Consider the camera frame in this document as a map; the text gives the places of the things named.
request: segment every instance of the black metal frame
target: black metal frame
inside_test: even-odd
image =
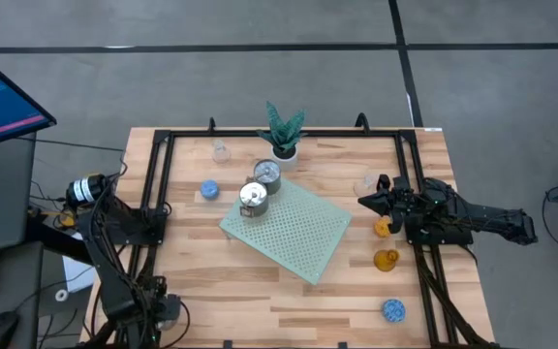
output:
[[[163,170],[160,178],[159,193],[156,201],[156,207],[163,207],[166,204],[167,198],[167,187],[169,183],[169,176],[171,170],[171,160],[173,156],[173,148],[175,146],[175,139],[179,137],[218,137],[218,138],[230,138],[230,137],[257,137],[255,130],[217,130],[216,123],[213,118],[210,118],[209,126],[206,130],[157,130],[154,133],[152,139],[152,149],[150,151],[150,159],[148,161],[148,168],[145,178],[145,183],[143,185],[143,192],[141,196],[140,209],[149,209],[150,195],[152,184],[154,181],[154,175],[157,168],[157,163],[159,161],[159,149],[162,143],[167,144],[167,149],[165,152]],[[342,137],[342,138],[393,138],[395,143],[395,151],[397,154],[397,161],[399,170],[402,176],[409,179],[408,166],[406,162],[406,156],[404,154],[404,142],[408,143],[410,146],[411,156],[413,158],[413,163],[415,167],[415,174],[417,177],[418,189],[423,185],[423,168],[421,166],[421,161],[419,157],[419,147],[417,143],[417,136],[415,130],[413,129],[397,129],[397,130],[372,130],[369,127],[369,122],[365,114],[361,113],[356,119],[354,130],[349,129],[329,129],[329,130],[307,130],[310,137]],[[424,260],[424,251],[422,246],[414,245],[415,256],[419,260]],[[154,264],[156,260],[156,250],[157,245],[148,246],[147,258],[143,264],[140,274],[148,273],[151,274],[154,269]],[[449,301],[447,281],[445,279],[445,271],[443,269],[443,259],[441,257],[440,250],[437,245],[430,246],[432,261],[434,264],[434,272],[436,274],[437,289],[435,295],[437,297],[443,297],[442,302]],[[140,247],[133,246],[133,252],[131,254],[131,260],[128,267],[128,273],[131,276],[136,276],[136,270],[139,266],[140,258]],[[449,342],[441,342],[439,340],[438,331],[436,327],[436,319],[434,315],[434,307],[432,304],[432,298],[430,295],[430,286],[426,278],[423,276],[422,270],[419,270],[419,287],[421,290],[421,298],[423,300],[423,309],[425,312],[425,320],[427,325],[427,331],[429,335],[429,341],[432,348],[446,348],[446,347],[463,347],[458,344],[458,337],[456,333],[456,325],[451,314],[447,311],[444,312],[445,315],[445,325],[447,330],[447,336]],[[459,316],[460,323],[462,325],[468,325],[463,322],[461,316]],[[342,342],[339,343],[339,347],[347,348],[347,344]]]

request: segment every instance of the pegboard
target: pegboard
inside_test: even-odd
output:
[[[236,201],[219,226],[316,285],[351,219],[347,210],[282,178],[263,216],[240,216]]]

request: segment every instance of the wooden table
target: wooden table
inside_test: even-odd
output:
[[[119,181],[117,196],[132,207],[140,205],[154,131],[131,130],[125,156],[129,169]],[[416,132],[425,176],[455,185],[443,133]],[[180,295],[191,310],[192,326],[179,347],[221,347],[225,339],[233,340],[234,347],[332,348],[340,341],[360,348],[429,347],[412,247],[403,232],[377,238],[373,225],[378,215],[359,205],[353,192],[355,181],[366,174],[399,175],[393,140],[306,137],[299,144],[298,170],[284,176],[353,215],[317,286],[239,240],[226,239],[218,224],[254,164],[268,157],[269,145],[259,138],[224,138],[232,159],[219,165],[212,160],[212,141],[176,139],[170,168],[167,198],[173,214],[158,250],[155,274],[164,275],[169,292]],[[410,150],[407,144],[404,147],[412,186],[417,187]],[[154,192],[161,170],[159,165]],[[221,188],[215,202],[205,201],[199,193],[202,181],[210,178]],[[372,259],[377,250],[388,248],[399,250],[400,260],[393,271],[380,272]],[[441,252],[451,299],[479,335],[494,340],[475,262],[457,246],[441,246]],[[121,259],[128,266],[126,250]],[[391,324],[381,314],[382,303],[393,298],[407,308],[403,323]],[[432,298],[439,337],[446,341],[442,309]],[[104,321],[102,314],[97,319]],[[178,325],[163,333],[162,342],[180,336],[185,323],[182,313]]]

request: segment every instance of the blue lid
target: blue lid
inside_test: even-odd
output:
[[[383,304],[383,314],[389,322],[402,322],[406,317],[406,308],[400,300],[388,300]]]
[[[204,198],[214,200],[219,196],[219,185],[212,179],[206,180],[201,184],[200,192]]]

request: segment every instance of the concrete floor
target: concrete floor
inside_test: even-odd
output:
[[[558,1],[399,1],[414,43],[558,42]],[[0,47],[394,43],[386,0],[0,0]],[[423,123],[443,127],[460,193],[524,207],[540,243],[476,234],[497,341],[558,348],[558,246],[541,220],[558,185],[558,50],[411,51]],[[394,51],[0,54],[0,69],[59,121],[42,139],[123,147],[133,126],[264,124],[264,102],[309,110],[308,126],[411,126]],[[118,169],[117,153],[39,144],[34,179],[50,196],[70,180]],[[558,236],[558,205],[547,208]],[[45,256],[44,283],[63,278]],[[87,293],[43,297],[63,326]],[[80,331],[80,319],[66,333]],[[43,318],[42,329],[46,326]],[[52,346],[73,337],[49,341]]]

